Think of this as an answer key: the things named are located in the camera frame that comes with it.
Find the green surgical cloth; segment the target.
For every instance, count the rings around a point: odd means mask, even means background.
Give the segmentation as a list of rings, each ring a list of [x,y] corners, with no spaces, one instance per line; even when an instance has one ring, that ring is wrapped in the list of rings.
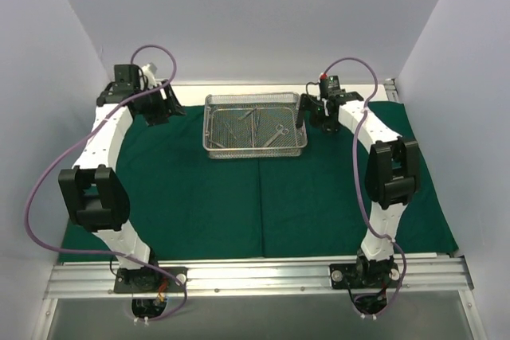
[[[213,160],[203,110],[148,127],[137,119],[116,172],[130,220],[161,260],[344,256],[366,234],[353,181],[367,152],[352,133],[311,128],[296,158]]]

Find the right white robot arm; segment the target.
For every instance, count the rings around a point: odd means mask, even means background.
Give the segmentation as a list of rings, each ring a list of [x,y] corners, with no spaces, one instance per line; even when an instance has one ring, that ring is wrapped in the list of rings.
[[[345,127],[353,134],[355,189],[365,188],[371,209],[361,208],[367,234],[354,266],[358,283],[369,287],[390,270],[398,224],[421,185],[418,142],[390,129],[358,92],[341,88],[339,77],[322,74],[320,94],[300,96],[296,127],[309,123],[324,133]]]

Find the metal forceps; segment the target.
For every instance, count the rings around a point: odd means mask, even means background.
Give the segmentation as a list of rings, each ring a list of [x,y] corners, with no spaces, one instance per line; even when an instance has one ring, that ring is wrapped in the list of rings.
[[[255,111],[257,111],[257,108],[256,108],[256,107],[255,107],[255,108],[253,108],[253,109],[251,109],[251,110],[249,110],[249,111],[247,111],[244,115],[242,115],[241,117],[239,117],[237,120],[242,121],[242,120],[244,120],[244,119],[248,118],[249,116],[251,116],[251,115],[252,115]]]

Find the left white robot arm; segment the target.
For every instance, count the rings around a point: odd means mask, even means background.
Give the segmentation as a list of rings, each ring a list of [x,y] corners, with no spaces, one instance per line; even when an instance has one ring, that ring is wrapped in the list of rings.
[[[116,165],[135,117],[153,127],[185,114],[171,86],[157,81],[156,71],[152,63],[115,65],[115,79],[96,100],[91,137],[73,167],[58,176],[70,221],[101,239],[120,268],[133,272],[131,280],[141,291],[155,290],[161,272],[154,251],[129,221],[131,203]]]

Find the metal mesh instrument tray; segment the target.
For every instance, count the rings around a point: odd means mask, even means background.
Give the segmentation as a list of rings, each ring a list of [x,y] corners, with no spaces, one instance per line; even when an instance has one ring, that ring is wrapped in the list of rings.
[[[202,145],[212,159],[297,157],[308,144],[299,101],[295,92],[208,95]]]

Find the surgical scissors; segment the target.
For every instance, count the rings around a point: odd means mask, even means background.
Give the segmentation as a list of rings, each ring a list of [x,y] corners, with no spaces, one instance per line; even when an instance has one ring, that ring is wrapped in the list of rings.
[[[280,136],[285,136],[286,134],[288,134],[288,128],[284,127],[282,124],[277,125],[275,132],[264,142],[263,147],[270,147]]]

